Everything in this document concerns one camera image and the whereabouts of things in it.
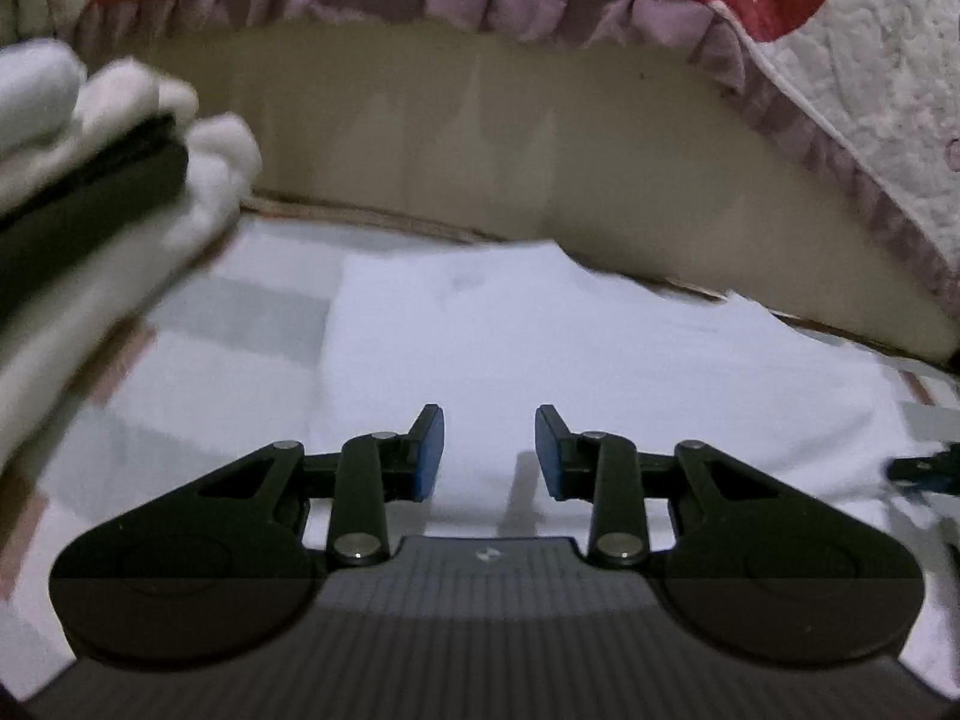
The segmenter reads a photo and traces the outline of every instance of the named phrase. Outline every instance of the ribbed gray surface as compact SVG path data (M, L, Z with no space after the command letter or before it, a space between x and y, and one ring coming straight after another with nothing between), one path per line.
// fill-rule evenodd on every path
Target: ribbed gray surface
M82 661L31 709L43 720L905 720L945 706L892 659L830 672L733 659L678 626L642 577L586 565L563 538L408 538L385 565L335 574L256 652L185 674Z

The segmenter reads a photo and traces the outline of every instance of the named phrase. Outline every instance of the white cloth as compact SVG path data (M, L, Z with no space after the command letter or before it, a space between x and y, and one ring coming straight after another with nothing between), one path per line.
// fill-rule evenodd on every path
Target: white cloth
M237 117L221 119L219 127L229 146L214 151L190 148L180 201L126 228L37 295L0 332L0 469L50 412L113 324L236 216L256 174L237 170L234 154L255 151L256 142Z
M584 547L589 505L553 501L539 478L534 411L544 403L573 431L618 433L647 452L705 440L829 502L877 502L885 459L916 449L870 352L814 341L737 295L721 305L661 298L584 271L555 245L350 256L316 391L313 452L403 431L425 403L443 407L425 528L423 512L398 509L394 541L422 530L567 535ZM650 526L655 548L671 541L664 515ZM319 512L308 538L324 529ZM947 637L925 635L906 662L952 664L949 649ZM955 690L943 671L937 679Z
M30 199L146 119L170 113L184 129L196 112L196 93L184 81L157 74L133 59L107 65L80 87L69 124L51 143L24 146L0 159L0 214Z
M263 160L253 138L239 138L237 131L247 130L246 122L237 114L224 113L196 122L184 141L194 151L221 154L239 175L259 175Z
M85 79L66 43L31 40L0 50L0 154L65 127Z

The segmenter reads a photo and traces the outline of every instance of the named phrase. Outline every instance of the bed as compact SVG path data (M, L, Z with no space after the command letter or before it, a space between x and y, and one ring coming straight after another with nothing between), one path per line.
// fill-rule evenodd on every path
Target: bed
M481 279L472 264L491 257L504 266ZM517 260L524 268L508 263ZM517 300L517 292L526 299ZM496 312L478 293L493 293ZM580 295L574 322L547 333L571 293ZM513 322L496 322L504 303ZM449 310L440 312L442 305ZM515 313L530 314L532 305L542 311L519 322ZM590 305L600 310L584 309ZM716 338L664 349L668 328L688 338L697 325L637 317L625 329L610 322L655 306L685 316L716 309ZM369 312L380 319L385 311L389 324L367 320ZM464 330L464 311L487 324ZM754 320L731 333L731 318L744 311ZM426 331L410 332L418 324ZM764 332L744 334L744 327ZM609 343L630 334L640 342ZM584 344L584 335L599 341ZM505 340L522 353L485 356ZM749 348L744 357L754 364L738 365L739 377L718 376L718 367L731 362L716 355L718 345ZM472 354L455 354L450 364L451 349L464 347ZM685 371L654 374L664 351L685 348L694 361ZM598 357L606 364L599 367ZM637 358L646 359L645 375L634 367ZM561 365L546 364L557 359ZM698 392L690 397L693 375ZM503 380L509 386L491 397ZM590 386L597 381L608 386ZM718 390L727 397L717 398ZM949 376L914 360L867 354L841 338L804 338L742 298L712 306L584 274L549 245L495 252L253 214L118 328L0 477L0 683L25 700L73 661L46 587L56 555L80 533L274 440L298 439L313 453L336 450L356 432L403 429L424 391L445 408L442 474L453 476L440 476L444 498L390 504L392 535L423 533L428 522L448 528L448 536L586 533L589 507L552 507L538 481L527 401L539 403L549 391L572 415L571 427L617 429L651 451L669 445L676 432L703 436L894 533L930 571L926 613L904 661L935 688L960 695L960 649L950 649L960 605L938 530L925 519L914 523L909 508L901 512L899 496L881 501L872 492L875 462L884 456L928 454L960 439L960 399ZM712 408L712 399L722 405ZM678 401L686 408L676 408ZM458 478L472 483L469 500L449 497L448 482ZM304 541L322 548L329 506L314 503ZM666 536L665 510L648 511L651 532ZM169 716L154 712L136 716Z
M266 196L551 237L931 360L960 343L958 0L17 10L242 114Z

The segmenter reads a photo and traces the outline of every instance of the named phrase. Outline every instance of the white bedsheet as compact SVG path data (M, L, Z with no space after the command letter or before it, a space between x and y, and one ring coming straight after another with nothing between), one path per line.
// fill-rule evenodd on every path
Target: white bedsheet
M589 505L553 501L539 478L533 426L542 403L574 431L618 433L644 451L705 440L914 549L928 595L904 662L957 693L943 548L923 533L922 514L884 502L883 462L918 447L867 351L805 338L736 295L690 304L590 274L551 244L352 255L316 387L310 451L403 431L424 403L445 410L426 522L423 509L395 507L393 539L535 533L583 546ZM665 517L650 524L654 545L664 543ZM324 528L318 514L307 538Z

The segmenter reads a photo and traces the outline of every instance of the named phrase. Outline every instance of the beige wall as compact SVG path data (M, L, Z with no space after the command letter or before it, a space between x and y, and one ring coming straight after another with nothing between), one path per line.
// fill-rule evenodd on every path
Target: beige wall
M264 188L554 237L932 358L960 341L832 187L660 50L300 23L139 53L248 120Z

